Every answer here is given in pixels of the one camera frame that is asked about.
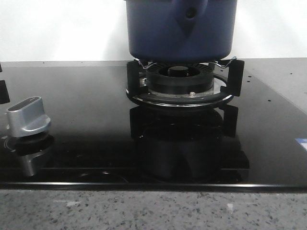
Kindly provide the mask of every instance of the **burner cap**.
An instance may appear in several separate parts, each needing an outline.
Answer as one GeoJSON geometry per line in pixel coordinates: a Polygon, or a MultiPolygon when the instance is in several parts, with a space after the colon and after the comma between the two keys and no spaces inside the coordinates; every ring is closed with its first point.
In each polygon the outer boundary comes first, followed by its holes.
{"type": "Polygon", "coordinates": [[[157,63],[146,71],[149,89],[169,94],[204,92],[213,85],[213,69],[203,64],[157,63]]]}

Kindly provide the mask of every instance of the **white wall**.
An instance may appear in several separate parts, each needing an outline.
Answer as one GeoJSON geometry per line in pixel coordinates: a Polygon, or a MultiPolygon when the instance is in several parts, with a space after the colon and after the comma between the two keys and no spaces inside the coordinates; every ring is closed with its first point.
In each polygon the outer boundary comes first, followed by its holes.
{"type": "MultiPolygon", "coordinates": [[[[0,61],[127,60],[124,0],[1,0],[0,61]]],[[[307,57],[307,0],[238,0],[239,58],[307,57]]]]}

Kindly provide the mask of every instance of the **granite countertop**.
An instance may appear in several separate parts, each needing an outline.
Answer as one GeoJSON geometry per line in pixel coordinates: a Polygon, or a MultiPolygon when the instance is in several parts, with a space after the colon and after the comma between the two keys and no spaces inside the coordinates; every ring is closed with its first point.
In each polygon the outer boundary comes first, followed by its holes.
{"type": "Polygon", "coordinates": [[[0,229],[302,230],[307,195],[0,190],[0,229]]]}

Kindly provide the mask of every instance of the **blue pot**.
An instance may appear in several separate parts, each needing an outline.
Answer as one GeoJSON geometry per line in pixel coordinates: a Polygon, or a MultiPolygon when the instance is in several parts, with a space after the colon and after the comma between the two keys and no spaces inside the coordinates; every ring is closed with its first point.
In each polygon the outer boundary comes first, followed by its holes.
{"type": "Polygon", "coordinates": [[[226,57],[237,0],[126,0],[129,50],[154,62],[199,63],[226,57]]]}

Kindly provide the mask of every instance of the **black glass cooktop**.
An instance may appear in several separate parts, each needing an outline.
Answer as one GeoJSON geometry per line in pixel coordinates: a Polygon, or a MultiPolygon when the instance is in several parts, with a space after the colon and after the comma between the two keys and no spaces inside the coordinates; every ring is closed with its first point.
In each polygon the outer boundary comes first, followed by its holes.
{"type": "Polygon", "coordinates": [[[119,62],[0,76],[0,188],[307,191],[307,115],[257,76],[228,105],[189,111],[130,102],[119,62]],[[48,132],[9,137],[6,109],[33,96],[48,132]]]}

